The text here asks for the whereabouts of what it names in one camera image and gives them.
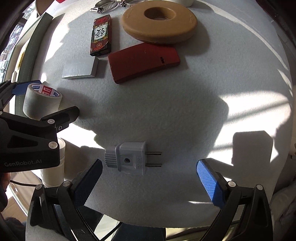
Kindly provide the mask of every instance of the masking tape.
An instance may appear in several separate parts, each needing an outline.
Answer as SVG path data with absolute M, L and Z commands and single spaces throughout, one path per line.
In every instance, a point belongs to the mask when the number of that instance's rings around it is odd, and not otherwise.
M 46 187 L 57 187 L 64 181 L 66 143 L 61 138 L 57 140 L 59 143 L 60 164 L 57 167 L 41 169 L 42 182 Z
M 61 103 L 62 95 L 55 89 L 42 85 L 28 85 L 23 112 L 34 120 L 40 120 L 42 117 L 57 112 Z

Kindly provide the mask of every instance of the plug prong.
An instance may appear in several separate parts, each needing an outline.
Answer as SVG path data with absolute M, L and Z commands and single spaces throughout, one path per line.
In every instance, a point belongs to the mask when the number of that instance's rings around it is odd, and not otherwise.
M 162 155 L 162 151 L 146 151 L 145 155 Z
M 145 167 L 162 167 L 161 163 L 146 163 Z

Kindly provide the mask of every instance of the metal clamp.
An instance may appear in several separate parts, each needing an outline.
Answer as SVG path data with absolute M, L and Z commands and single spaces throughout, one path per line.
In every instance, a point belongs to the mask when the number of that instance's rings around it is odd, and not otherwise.
M 89 11 L 96 12 L 96 13 L 103 13 L 116 8 L 117 5 L 118 5 L 118 2 L 116 0 L 101 0 L 97 2 L 95 7 L 91 8 Z
M 119 6 L 121 7 L 126 7 L 126 8 L 130 8 L 133 5 L 140 3 L 140 2 L 145 2 L 146 0 L 121 0 Z

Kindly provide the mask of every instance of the black cable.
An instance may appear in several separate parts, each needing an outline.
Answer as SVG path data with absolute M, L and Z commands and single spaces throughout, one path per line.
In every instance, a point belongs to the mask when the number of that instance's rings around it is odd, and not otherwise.
M 115 228 L 113 228 L 109 233 L 107 233 L 105 237 L 100 239 L 100 241 L 105 241 L 112 233 L 114 233 L 121 226 L 121 224 L 122 222 L 119 222 L 119 224 L 117 224 Z
M 10 179 L 10 182 L 14 183 L 14 184 L 17 184 L 17 185 L 21 185 L 21 186 L 26 186 L 26 187 L 35 187 L 36 186 L 36 184 L 19 183 L 19 182 L 16 182 L 14 180 L 11 180 L 11 179 Z

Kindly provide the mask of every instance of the window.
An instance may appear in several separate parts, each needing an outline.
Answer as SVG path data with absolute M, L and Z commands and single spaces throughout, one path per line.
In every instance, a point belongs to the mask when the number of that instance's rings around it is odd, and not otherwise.
M 24 16 L 20 20 L 20 22 L 15 26 L 14 30 L 12 31 L 9 42 L 3 52 L 0 54 L 0 83 L 3 82 L 6 68 L 8 65 L 8 61 L 12 54 L 12 51 L 15 47 L 15 44 L 18 41 L 20 33 L 24 24 L 26 23 L 27 19 L 30 17 L 34 9 L 36 8 L 35 1 L 24 11 Z

